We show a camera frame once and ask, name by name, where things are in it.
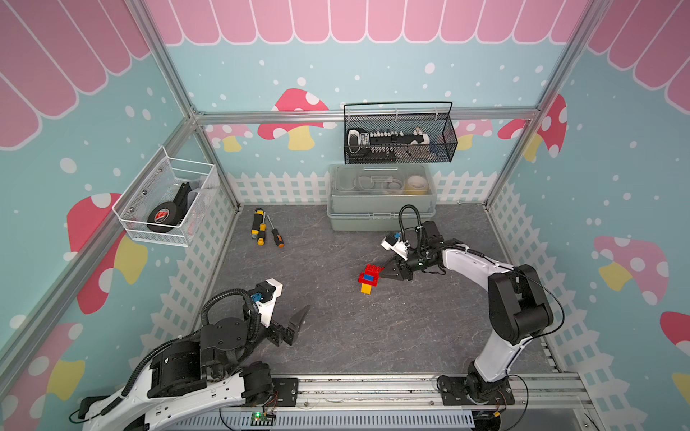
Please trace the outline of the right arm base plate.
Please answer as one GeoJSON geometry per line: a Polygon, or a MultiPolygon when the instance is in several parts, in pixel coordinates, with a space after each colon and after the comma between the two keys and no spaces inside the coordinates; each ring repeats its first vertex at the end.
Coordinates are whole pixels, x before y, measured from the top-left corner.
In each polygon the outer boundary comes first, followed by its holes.
{"type": "Polygon", "coordinates": [[[515,404],[510,380],[485,382],[479,375],[440,375],[437,389],[445,406],[507,407],[515,404]]]}

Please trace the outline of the red 2x4 lego brick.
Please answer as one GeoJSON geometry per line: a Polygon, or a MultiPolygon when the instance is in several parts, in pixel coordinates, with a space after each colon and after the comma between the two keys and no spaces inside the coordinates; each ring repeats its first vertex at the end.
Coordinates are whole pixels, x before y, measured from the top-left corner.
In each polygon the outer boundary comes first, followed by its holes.
{"type": "Polygon", "coordinates": [[[371,274],[363,272],[359,275],[359,283],[361,283],[362,285],[373,286],[374,281],[375,281],[375,277],[372,276],[371,274]]]}
{"type": "Polygon", "coordinates": [[[366,265],[365,269],[365,276],[370,277],[370,278],[378,278],[380,273],[384,270],[383,267],[379,267],[376,265],[368,264],[366,265]]]}

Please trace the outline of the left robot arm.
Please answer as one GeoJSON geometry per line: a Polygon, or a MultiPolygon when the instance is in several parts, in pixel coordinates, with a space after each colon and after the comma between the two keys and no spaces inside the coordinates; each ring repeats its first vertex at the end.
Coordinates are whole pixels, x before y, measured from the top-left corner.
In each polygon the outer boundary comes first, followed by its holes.
{"type": "Polygon", "coordinates": [[[293,404],[298,382],[274,379],[268,364],[246,361],[264,341],[293,345],[310,310],[296,312],[287,326],[276,323],[281,293],[280,282],[269,279],[212,296],[195,332],[154,348],[123,388],[84,398],[69,422],[85,430],[155,430],[224,408],[254,408],[254,420],[272,420],[273,409],[293,404]]]}

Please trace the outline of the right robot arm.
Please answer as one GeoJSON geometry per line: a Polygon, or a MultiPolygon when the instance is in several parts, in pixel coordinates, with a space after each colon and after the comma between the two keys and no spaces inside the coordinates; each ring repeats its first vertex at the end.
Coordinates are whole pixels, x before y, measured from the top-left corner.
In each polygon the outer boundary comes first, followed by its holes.
{"type": "Polygon", "coordinates": [[[411,245],[404,234],[390,233],[381,246],[393,252],[381,276],[411,281],[416,272],[437,267],[441,274],[456,272],[488,295],[492,333],[481,354],[458,379],[441,376],[438,389],[446,405],[510,404],[510,369],[526,345],[546,334],[555,317],[546,288],[529,265],[512,266],[489,258],[456,239],[444,239],[436,224],[426,221],[414,228],[411,245]]]}

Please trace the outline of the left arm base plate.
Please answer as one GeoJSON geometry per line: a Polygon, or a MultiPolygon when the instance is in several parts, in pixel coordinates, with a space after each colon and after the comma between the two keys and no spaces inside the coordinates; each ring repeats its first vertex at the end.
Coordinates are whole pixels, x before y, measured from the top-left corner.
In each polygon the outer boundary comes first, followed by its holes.
{"type": "Polygon", "coordinates": [[[276,408],[276,407],[296,407],[298,403],[298,389],[299,379],[294,377],[289,378],[273,378],[273,392],[270,393],[269,398],[262,404],[262,407],[276,408]]]}

